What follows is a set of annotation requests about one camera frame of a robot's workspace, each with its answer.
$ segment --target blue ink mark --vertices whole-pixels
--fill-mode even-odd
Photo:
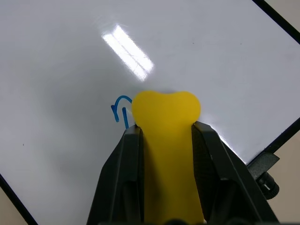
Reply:
[[[127,119],[127,114],[126,114],[126,108],[123,107],[122,108],[122,112],[123,112],[123,118],[124,118],[124,122],[125,122],[125,128],[129,128],[129,124],[128,124],[128,119]]]
[[[128,97],[128,96],[126,96],[126,95],[121,95],[120,97],[117,98],[115,104],[111,106],[112,112],[113,112],[113,114],[114,114],[114,118],[115,118],[116,122],[119,122],[119,121],[120,121],[120,119],[119,119],[119,117],[118,117],[117,109],[118,109],[118,104],[119,104],[119,102],[120,102],[120,100],[121,100],[122,98],[124,98],[124,99],[126,99],[128,102],[132,103],[131,98]],[[129,128],[129,125],[128,125],[128,120],[127,120],[127,114],[126,114],[126,108],[125,108],[125,107],[122,108],[122,112],[123,112],[123,118],[124,118],[124,122],[125,122],[125,128],[127,129],[127,128]]]

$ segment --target yellow object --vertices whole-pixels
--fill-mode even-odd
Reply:
[[[143,91],[134,98],[132,113],[144,137],[145,222],[202,223],[191,132],[200,116],[198,99],[186,91]]]

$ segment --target blue arrow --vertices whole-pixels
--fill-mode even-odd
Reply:
[[[121,95],[120,97],[117,98],[116,102],[114,105],[111,106],[112,108],[112,112],[114,114],[114,118],[116,119],[116,122],[119,122],[120,119],[118,117],[118,112],[117,112],[117,109],[118,109],[118,104],[120,102],[120,100],[124,98],[126,99],[128,102],[132,103],[132,100],[130,97],[126,96],[126,95]],[[129,128],[129,125],[128,125],[128,120],[127,120],[127,114],[126,114],[126,108],[123,107],[122,108],[122,112],[123,112],[123,118],[124,118],[124,122],[125,122],[125,128]]]

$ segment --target black knob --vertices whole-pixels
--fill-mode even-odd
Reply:
[[[256,182],[267,200],[274,198],[279,192],[278,184],[274,181],[273,177],[267,172],[264,172],[256,180]]]
[[[165,225],[188,225],[188,224],[181,219],[171,219],[167,221]]]

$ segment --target white surface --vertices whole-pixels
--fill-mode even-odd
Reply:
[[[111,105],[148,89],[197,95],[248,163],[300,115],[299,60],[251,0],[2,1],[0,173],[39,224],[85,224],[124,131]]]

